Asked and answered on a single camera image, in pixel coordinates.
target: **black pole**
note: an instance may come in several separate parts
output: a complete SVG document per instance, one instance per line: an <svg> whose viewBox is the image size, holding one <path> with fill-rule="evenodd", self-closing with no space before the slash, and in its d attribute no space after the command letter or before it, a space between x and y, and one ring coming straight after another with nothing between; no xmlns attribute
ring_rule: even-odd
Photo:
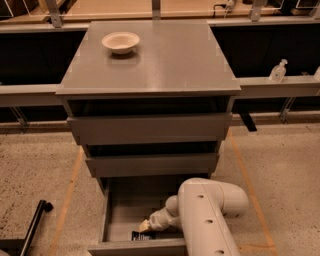
<svg viewBox="0 0 320 256"><path fill-rule="evenodd" d="M51 203L47 203L45 200L40 200L38 207L37 207L37 210L33 216L32 222L29 226L28 233L24 239L24 243L23 243L23 246L21 249L20 256L27 255L28 249L29 249L30 244L32 242L33 236L37 230L37 227L38 227L38 224L41 219L41 215L42 215L43 211L45 210L46 212L49 212L52 210L52 208L53 208L53 206Z"/></svg>

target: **speckled floor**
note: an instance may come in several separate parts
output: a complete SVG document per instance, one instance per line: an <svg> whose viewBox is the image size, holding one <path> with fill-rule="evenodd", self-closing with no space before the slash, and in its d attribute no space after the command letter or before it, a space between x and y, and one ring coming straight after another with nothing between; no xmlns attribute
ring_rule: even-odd
<svg viewBox="0 0 320 256"><path fill-rule="evenodd" d="M282 125L254 116L258 131L249 133L235 116L221 147L212 178L250 197L247 215L227 220L241 255L319 255L320 119L289 117ZM71 133L0 126L0 239L23 238L40 199L54 210L43 214L28 255L90 255L104 199Z"/></svg>

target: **white bottle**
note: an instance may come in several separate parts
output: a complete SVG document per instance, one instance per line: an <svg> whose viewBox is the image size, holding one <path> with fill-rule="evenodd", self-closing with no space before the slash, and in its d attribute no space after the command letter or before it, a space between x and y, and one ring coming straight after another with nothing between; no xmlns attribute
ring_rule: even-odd
<svg viewBox="0 0 320 256"><path fill-rule="evenodd" d="M281 83L284 75L286 74L286 68L284 67L286 64L288 64L288 61L286 59L282 59L280 64L272 69L269 80L274 83Z"/></svg>

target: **cabinet top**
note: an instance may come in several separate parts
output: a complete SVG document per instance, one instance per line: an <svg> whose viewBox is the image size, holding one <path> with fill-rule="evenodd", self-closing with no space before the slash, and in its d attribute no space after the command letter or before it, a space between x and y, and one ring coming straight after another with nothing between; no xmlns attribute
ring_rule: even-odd
<svg viewBox="0 0 320 256"><path fill-rule="evenodd" d="M134 51L114 55L102 45L113 32L140 37ZM182 95L240 92L238 79L206 21L92 22L59 95Z"/></svg>

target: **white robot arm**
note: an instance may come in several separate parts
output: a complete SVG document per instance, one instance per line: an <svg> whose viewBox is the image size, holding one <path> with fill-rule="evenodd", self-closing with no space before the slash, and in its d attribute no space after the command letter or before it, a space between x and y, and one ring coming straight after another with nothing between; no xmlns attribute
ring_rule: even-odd
<svg viewBox="0 0 320 256"><path fill-rule="evenodd" d="M178 196L151 214L139 228L162 231L181 228L189 256L240 256L223 216L239 217L249 206L246 193L238 186L202 178L185 181Z"/></svg>

